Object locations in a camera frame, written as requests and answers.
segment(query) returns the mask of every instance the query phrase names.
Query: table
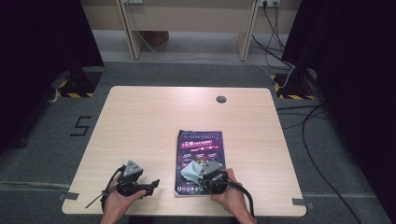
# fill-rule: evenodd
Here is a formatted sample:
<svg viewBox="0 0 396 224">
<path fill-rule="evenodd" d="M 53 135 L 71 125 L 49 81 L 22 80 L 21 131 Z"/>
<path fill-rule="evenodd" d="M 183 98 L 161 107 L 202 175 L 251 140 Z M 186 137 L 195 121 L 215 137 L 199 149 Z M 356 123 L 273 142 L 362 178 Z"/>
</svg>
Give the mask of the table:
<svg viewBox="0 0 396 224">
<path fill-rule="evenodd" d="M 141 5 L 124 2 L 117 3 L 134 59 L 139 58 L 143 46 L 138 31 L 235 33 L 240 60 L 247 58 L 257 0 L 144 0 Z"/>
<path fill-rule="evenodd" d="M 217 102 L 218 96 L 226 102 Z M 207 196 L 174 195 L 179 130 L 222 131 L 226 165 L 254 199 L 257 217 L 300 217 L 303 199 L 271 92 L 256 88 L 114 87 L 93 130 L 69 193 L 66 214 L 102 214 L 88 209 L 112 174 L 129 159 L 143 167 L 140 184 L 161 179 L 154 194 L 127 215 L 229 216 Z"/>
</svg>

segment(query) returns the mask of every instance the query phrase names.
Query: power strip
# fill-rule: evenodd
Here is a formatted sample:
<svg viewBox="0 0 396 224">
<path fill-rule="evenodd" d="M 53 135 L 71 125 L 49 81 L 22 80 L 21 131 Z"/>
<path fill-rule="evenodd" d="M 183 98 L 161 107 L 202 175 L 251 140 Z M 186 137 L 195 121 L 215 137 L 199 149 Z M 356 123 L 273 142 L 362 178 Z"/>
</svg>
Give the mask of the power strip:
<svg viewBox="0 0 396 224">
<path fill-rule="evenodd" d="M 267 2 L 267 7 L 275 7 L 276 4 L 279 7 L 279 5 L 280 5 L 280 0 L 260 0 L 259 7 L 262 7 L 262 3 L 264 1 Z"/>
</svg>

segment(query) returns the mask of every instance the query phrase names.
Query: wall outlet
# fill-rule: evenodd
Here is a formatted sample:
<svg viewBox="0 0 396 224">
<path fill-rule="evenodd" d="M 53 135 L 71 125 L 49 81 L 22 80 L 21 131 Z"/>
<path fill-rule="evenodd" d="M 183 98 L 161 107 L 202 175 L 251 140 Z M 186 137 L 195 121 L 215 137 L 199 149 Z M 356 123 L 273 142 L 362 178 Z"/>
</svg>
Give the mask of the wall outlet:
<svg viewBox="0 0 396 224">
<path fill-rule="evenodd" d="M 280 0 L 259 0 L 259 1 L 260 1 L 259 7 L 262 7 L 262 3 L 264 1 L 267 1 L 267 7 L 275 7 L 276 4 L 279 7 L 279 5 L 280 5 Z"/>
<path fill-rule="evenodd" d="M 123 0 L 125 6 L 129 5 L 143 5 L 143 0 Z"/>
</svg>

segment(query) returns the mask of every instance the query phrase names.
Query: gray carpet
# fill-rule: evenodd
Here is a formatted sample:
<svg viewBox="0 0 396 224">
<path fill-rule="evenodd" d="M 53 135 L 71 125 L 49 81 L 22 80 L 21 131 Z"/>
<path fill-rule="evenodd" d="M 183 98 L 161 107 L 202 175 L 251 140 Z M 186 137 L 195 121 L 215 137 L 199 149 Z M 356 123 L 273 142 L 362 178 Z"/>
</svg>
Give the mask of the gray carpet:
<svg viewBox="0 0 396 224">
<path fill-rule="evenodd" d="M 319 100 L 282 100 L 271 79 L 256 66 L 175 63 L 106 63 L 92 98 L 59 98 L 45 108 L 27 138 L 26 148 L 0 156 L 0 223 L 98 223 L 99 216 L 62 213 L 67 192 L 112 86 L 202 86 L 268 88 L 277 108 L 318 105 Z M 279 110 L 283 128 L 301 123 L 312 108 Z M 362 223 L 390 223 L 360 168 L 348 157 L 324 107 L 305 125 L 305 139 L 316 165 L 345 198 Z M 85 136 L 75 125 L 90 126 Z M 304 217 L 261 217 L 259 223 L 356 223 L 318 174 L 304 149 L 302 125 L 284 130 L 294 168 L 307 202 Z M 174 223 L 183 223 L 174 218 Z M 120 223 L 127 223 L 128 217 Z"/>
</svg>

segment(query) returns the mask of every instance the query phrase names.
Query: yellow black hazard tape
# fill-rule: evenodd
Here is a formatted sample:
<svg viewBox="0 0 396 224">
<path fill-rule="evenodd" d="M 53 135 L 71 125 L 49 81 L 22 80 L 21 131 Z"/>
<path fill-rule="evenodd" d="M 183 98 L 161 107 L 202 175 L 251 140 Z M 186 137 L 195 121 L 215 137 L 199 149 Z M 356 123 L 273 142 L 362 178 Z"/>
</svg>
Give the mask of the yellow black hazard tape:
<svg viewBox="0 0 396 224">
<path fill-rule="evenodd" d="M 69 89 L 67 86 L 68 78 L 66 78 L 58 89 L 58 97 L 93 97 L 93 92 L 79 92 L 74 91 L 73 89 Z"/>
<path fill-rule="evenodd" d="M 276 82 L 276 74 L 271 75 L 271 79 L 275 82 L 274 88 L 276 96 L 281 99 L 292 99 L 292 100 L 314 100 L 314 96 L 309 93 L 309 90 L 286 90 L 279 87 L 279 83 Z"/>
</svg>

